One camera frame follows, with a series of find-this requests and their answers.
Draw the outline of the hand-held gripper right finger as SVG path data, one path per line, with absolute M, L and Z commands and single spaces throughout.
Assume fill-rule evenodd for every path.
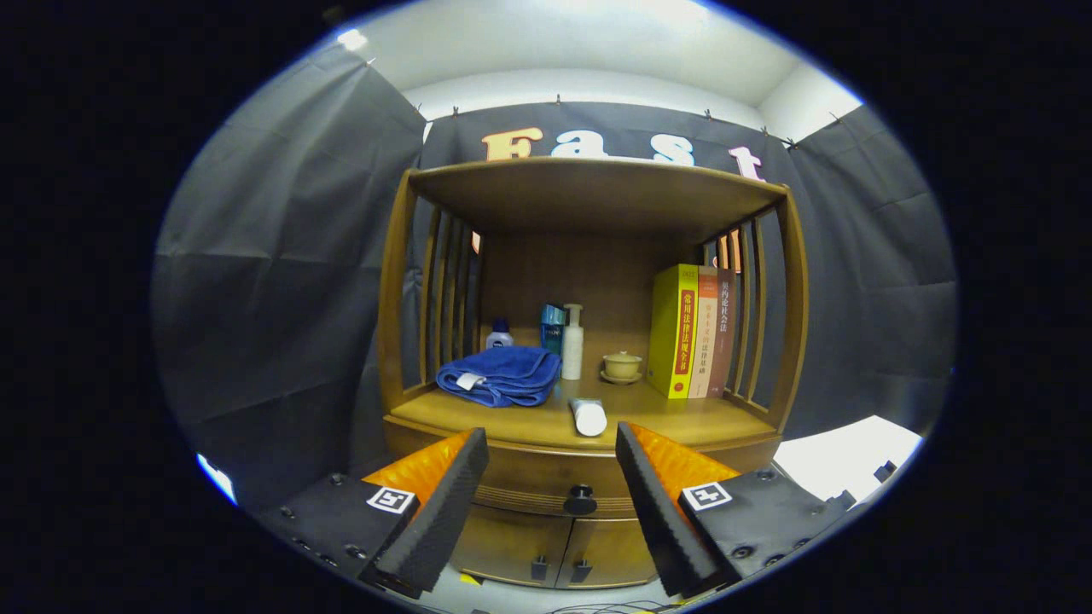
M 779 467 L 726 467 L 631 422 L 615 454 L 648 551 L 669 595 L 734 585 L 806 547 L 853 507 L 850 492 L 822 499 Z

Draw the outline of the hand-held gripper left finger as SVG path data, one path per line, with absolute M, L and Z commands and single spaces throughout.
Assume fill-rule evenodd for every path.
M 417 599 L 451 559 L 488 462 L 486 430 L 459 432 L 367 477 L 332 474 L 257 520 L 348 582 Z

